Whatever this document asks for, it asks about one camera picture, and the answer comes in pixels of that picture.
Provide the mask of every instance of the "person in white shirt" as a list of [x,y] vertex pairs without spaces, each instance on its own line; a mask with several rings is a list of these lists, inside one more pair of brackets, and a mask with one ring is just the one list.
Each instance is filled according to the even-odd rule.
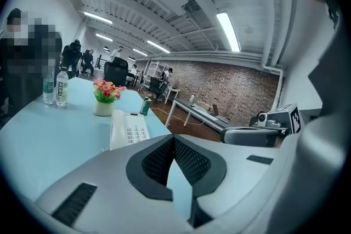
[[123,46],[120,46],[118,50],[113,50],[112,53],[111,53],[111,56],[110,56],[110,62],[113,62],[114,59],[117,57],[117,58],[120,58],[121,57],[121,51],[123,51]]
[[161,76],[161,85],[160,85],[160,92],[157,94],[157,101],[162,101],[162,94],[165,92],[167,86],[169,85],[169,79],[171,77],[171,73],[173,73],[173,69],[170,67],[166,70],[163,75]]
[[[130,74],[133,74],[134,76],[137,75],[137,65],[136,64],[134,64],[132,67],[129,67],[128,70],[129,70]],[[127,82],[133,81],[133,77],[127,76],[126,81]]]

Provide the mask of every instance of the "laptop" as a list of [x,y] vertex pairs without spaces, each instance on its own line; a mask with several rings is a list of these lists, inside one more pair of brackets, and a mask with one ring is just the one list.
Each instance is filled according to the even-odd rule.
[[213,113],[214,113],[214,116],[218,119],[218,120],[221,120],[223,121],[224,123],[228,123],[230,120],[229,119],[226,119],[225,117],[221,116],[218,114],[218,108],[217,108],[217,105],[212,105],[213,107]]

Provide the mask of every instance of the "table leg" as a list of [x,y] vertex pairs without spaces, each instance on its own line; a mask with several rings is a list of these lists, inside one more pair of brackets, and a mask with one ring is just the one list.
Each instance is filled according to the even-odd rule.
[[186,119],[185,119],[185,122],[184,122],[184,125],[183,125],[183,126],[185,126],[185,127],[186,127],[186,124],[188,123],[188,120],[189,120],[190,116],[191,116],[191,112],[189,111],[188,116],[186,117]]
[[168,118],[167,118],[167,121],[166,121],[166,124],[165,124],[166,128],[168,127],[169,122],[171,121],[171,118],[172,118],[172,115],[173,115],[173,112],[174,112],[175,108],[176,108],[176,101],[173,101],[171,111],[168,114]]
[[167,93],[167,97],[166,97],[166,100],[165,100],[165,104],[167,103],[167,100],[169,98],[169,94],[171,93],[171,90],[168,89],[168,93]]

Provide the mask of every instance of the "brick wall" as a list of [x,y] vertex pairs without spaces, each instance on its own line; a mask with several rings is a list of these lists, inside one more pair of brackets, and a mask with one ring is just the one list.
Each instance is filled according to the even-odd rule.
[[259,111],[269,111],[279,76],[235,65],[197,61],[160,61],[173,68],[171,84],[179,97],[191,94],[207,104],[217,104],[219,114],[237,125],[248,125]]

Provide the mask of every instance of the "green can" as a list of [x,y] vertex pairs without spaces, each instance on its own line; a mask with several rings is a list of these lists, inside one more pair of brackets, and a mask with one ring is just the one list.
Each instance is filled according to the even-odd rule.
[[146,96],[141,106],[140,113],[145,116],[148,115],[150,105],[151,105],[151,100]]

